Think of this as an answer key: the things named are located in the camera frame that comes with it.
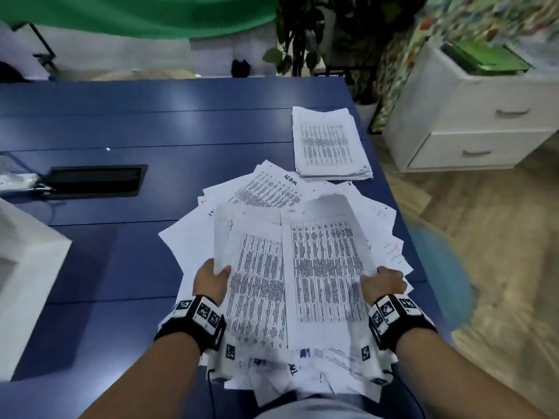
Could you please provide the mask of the person's right hand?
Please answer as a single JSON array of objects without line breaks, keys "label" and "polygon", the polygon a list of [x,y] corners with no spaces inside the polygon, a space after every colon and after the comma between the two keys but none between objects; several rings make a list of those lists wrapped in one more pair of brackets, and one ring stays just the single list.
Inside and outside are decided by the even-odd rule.
[{"label": "person's right hand", "polygon": [[377,281],[377,297],[364,298],[365,302],[370,306],[384,296],[404,294],[408,288],[404,275],[399,270],[380,266],[377,268],[377,274],[374,276]]}]

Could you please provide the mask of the person's left hand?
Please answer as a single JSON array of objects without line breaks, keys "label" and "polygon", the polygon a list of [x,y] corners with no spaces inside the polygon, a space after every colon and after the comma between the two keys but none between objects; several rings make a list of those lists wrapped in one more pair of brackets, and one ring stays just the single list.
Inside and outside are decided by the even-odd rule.
[{"label": "person's left hand", "polygon": [[198,269],[193,281],[193,296],[205,296],[220,306],[225,299],[227,289],[218,288],[214,274],[214,258],[207,259]]}]

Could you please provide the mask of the printed table sheet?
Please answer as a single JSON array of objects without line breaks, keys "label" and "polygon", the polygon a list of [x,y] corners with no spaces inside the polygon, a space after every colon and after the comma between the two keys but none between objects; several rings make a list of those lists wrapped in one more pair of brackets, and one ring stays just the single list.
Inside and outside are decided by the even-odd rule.
[{"label": "printed table sheet", "polygon": [[214,232],[214,271],[231,267],[221,306],[227,331],[254,356],[286,351],[280,210],[220,204]]},{"label": "printed table sheet", "polygon": [[360,276],[376,266],[346,196],[286,209],[281,230],[289,348],[355,350],[369,338]]}]

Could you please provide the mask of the person's left forearm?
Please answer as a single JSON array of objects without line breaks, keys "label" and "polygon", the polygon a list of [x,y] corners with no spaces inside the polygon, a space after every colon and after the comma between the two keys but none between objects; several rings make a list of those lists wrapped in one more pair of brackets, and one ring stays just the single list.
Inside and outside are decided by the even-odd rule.
[{"label": "person's left forearm", "polygon": [[79,419],[178,419],[200,358],[186,333],[157,339]]}]

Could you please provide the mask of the person's right forearm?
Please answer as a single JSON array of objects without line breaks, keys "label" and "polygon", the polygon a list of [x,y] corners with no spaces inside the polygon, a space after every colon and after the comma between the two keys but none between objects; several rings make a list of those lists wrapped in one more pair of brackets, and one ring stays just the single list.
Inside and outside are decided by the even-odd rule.
[{"label": "person's right forearm", "polygon": [[431,330],[405,333],[397,342],[396,356],[435,419],[551,419]]}]

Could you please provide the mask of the pile of loose white papers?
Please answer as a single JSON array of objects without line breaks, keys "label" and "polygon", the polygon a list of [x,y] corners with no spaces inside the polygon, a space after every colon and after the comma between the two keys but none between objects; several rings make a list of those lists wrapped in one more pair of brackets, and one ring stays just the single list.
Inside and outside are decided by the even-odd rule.
[{"label": "pile of loose white papers", "polygon": [[[413,271],[402,255],[403,241],[392,235],[395,209],[365,197],[352,182],[306,182],[269,161],[251,174],[204,189],[199,205],[174,225],[159,233],[183,271],[177,302],[191,296],[194,275],[214,258],[214,215],[220,204],[288,208],[331,194],[342,194],[350,203],[365,235],[377,268]],[[294,391],[303,394],[360,394],[379,402],[382,388],[392,382],[391,351],[378,349],[370,331],[355,350],[288,349],[253,355],[227,329],[219,351],[208,350],[201,364],[209,381],[224,381],[226,389],[252,390],[262,406]]]}]

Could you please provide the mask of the black wrist band with markers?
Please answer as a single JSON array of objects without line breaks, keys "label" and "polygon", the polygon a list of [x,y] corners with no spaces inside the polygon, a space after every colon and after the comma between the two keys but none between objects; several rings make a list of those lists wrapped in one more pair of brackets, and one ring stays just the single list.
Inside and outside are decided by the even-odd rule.
[{"label": "black wrist band with markers", "polygon": [[225,316],[213,299],[190,296],[177,302],[160,322],[154,341],[182,332],[190,335],[204,354],[208,350],[219,351],[226,329]]},{"label": "black wrist band with markers", "polygon": [[426,329],[438,332],[432,320],[404,294],[389,294],[376,300],[368,310],[368,327],[378,349],[393,353],[407,331]]}]

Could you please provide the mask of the blue floor mat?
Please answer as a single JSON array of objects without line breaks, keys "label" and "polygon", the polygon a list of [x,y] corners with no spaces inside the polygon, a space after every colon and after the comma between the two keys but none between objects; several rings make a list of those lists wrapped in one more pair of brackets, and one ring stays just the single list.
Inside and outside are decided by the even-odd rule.
[{"label": "blue floor mat", "polygon": [[471,323],[477,292],[449,240],[427,225],[405,220],[449,331]]}]

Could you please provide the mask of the neat stack of printed papers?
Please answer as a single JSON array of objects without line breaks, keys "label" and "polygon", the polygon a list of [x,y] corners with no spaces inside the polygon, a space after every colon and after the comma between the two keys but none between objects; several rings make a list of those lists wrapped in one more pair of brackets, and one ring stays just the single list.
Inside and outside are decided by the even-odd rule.
[{"label": "neat stack of printed papers", "polygon": [[373,178],[354,117],[347,108],[318,112],[292,108],[295,171],[306,180]]}]

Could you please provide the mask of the white plant pot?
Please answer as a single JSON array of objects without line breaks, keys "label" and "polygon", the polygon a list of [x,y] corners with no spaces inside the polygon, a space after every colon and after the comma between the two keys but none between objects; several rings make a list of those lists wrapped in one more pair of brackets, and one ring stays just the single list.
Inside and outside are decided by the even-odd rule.
[{"label": "white plant pot", "polygon": [[355,103],[355,108],[358,112],[358,116],[362,125],[368,128],[374,119],[378,107],[378,100],[370,104],[361,104],[360,102]]}]

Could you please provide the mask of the white box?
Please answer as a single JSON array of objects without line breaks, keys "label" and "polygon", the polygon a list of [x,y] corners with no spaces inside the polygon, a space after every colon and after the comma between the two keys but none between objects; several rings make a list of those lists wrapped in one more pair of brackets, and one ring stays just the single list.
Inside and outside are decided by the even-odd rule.
[{"label": "white box", "polygon": [[71,244],[0,198],[0,382],[12,379]]}]

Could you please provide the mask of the green leafy plant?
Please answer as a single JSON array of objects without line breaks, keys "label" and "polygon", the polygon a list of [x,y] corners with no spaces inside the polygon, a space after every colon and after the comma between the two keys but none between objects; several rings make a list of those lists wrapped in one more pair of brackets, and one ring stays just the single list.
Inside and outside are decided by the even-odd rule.
[{"label": "green leafy plant", "polygon": [[312,74],[321,60],[325,11],[346,7],[349,0],[277,0],[273,21],[277,41],[262,59],[279,75],[301,77],[304,67]]}]

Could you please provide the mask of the green book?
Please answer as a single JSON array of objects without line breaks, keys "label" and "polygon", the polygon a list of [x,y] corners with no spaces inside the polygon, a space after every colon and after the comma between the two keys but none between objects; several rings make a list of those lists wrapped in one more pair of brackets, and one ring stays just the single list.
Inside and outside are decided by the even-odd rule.
[{"label": "green book", "polygon": [[505,46],[474,41],[443,42],[440,50],[469,75],[507,76],[525,74],[533,66]]}]

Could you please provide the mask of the green cloth backdrop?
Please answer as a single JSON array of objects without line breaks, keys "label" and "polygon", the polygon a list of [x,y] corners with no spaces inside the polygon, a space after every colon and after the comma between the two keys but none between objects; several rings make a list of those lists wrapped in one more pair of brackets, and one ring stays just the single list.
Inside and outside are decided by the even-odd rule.
[{"label": "green cloth backdrop", "polygon": [[271,22],[277,0],[0,0],[0,21],[134,38],[228,35]]}]

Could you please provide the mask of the colourful patterned cloth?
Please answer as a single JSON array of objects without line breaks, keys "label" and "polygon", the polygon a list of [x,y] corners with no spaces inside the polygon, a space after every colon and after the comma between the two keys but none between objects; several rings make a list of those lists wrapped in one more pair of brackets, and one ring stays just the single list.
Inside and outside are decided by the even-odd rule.
[{"label": "colourful patterned cloth", "polygon": [[368,130],[381,132],[429,40],[493,45],[559,32],[559,0],[426,0],[412,25],[383,50],[374,81],[379,103]]}]

